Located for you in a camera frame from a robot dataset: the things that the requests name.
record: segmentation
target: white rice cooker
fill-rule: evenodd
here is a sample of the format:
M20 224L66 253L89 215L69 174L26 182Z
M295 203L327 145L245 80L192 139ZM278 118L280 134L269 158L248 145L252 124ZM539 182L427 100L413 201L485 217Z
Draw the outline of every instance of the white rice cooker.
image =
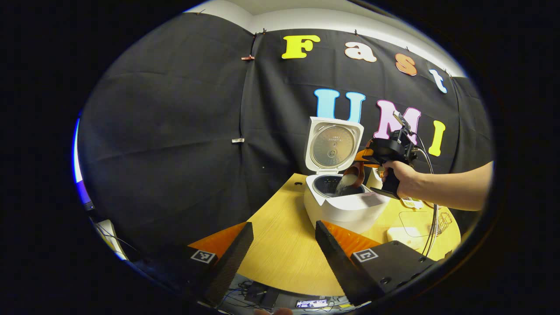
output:
M342 179L342 174L338 173L354 162L362 134L363 126L359 123L310 117L305 165L316 175L306 178L304 205L313 227L317 220L325 220L363 233L373 226L389 203L390 197L373 192L364 185L347 187L341 196L335 195ZM380 179L374 173L375 169L372 169L368 184Z

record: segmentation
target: black cloth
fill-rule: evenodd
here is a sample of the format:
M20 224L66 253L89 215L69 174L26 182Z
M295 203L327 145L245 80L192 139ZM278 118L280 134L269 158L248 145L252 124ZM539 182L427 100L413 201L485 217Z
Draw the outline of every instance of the black cloth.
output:
M458 98L459 139L450 173L462 173L494 160L494 140L484 103L471 80L456 77L452 83ZM475 224L480 216L480 212L450 210L461 234Z
M145 254L245 221L240 137L252 34L184 13L132 45L83 109L78 153L87 192Z
M282 59L287 35L321 41L306 58ZM368 45L377 61L346 56L349 41ZM397 53L415 60L417 75L398 71ZM249 54L255 59L241 60ZM429 69L444 78L446 94ZM445 124L441 155L430 156L435 173L480 164L491 142L479 139L488 134L486 118L471 108L476 94L469 84L406 49L353 33L253 36L220 17L184 13L132 45L95 87L78 130L82 175L97 211L120 237L155 253L247 220L293 173L312 174L304 145L309 117L317 114L316 89L340 92L339 119L349 118L347 92L365 95L360 149L379 127L376 102L388 100L401 113L422 113L417 133L427 150L433 121ZM414 164L429 171L422 157Z

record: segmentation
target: letter a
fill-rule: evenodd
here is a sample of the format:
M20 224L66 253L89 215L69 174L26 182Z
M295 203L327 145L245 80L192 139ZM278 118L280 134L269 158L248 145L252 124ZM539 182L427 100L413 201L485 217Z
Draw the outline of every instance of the letter a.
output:
M365 60L368 62L376 62L377 58L374 56L374 53L371 51L371 48L367 45L362 43L355 43L353 41L345 44L346 50L344 53L352 59L357 60Z

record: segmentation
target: screen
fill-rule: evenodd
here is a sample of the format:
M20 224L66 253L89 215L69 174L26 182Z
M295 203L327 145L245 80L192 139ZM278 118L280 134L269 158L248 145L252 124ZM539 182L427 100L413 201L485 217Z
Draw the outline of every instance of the screen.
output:
M325 307L329 305L329 301L327 299L324 300L309 300L309 301L297 301L296 307Z

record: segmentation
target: tabletop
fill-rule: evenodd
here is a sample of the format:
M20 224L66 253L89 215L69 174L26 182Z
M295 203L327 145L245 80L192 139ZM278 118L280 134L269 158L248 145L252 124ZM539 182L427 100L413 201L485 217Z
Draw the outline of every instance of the tabletop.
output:
M254 240L237 273L294 293L342 296L344 292L315 240L315 229L304 207L306 177L292 175L248 219L253 223ZM440 207L439 212L440 217L445 217L445 224L428 256L432 260L442 259L461 241L459 227L451 211ZM389 228L413 225L425 243L427 236L422 235L427 234L432 216L433 209L425 204L415 210L405 207L401 200L391 198L372 228L361 235L383 244L388 242Z

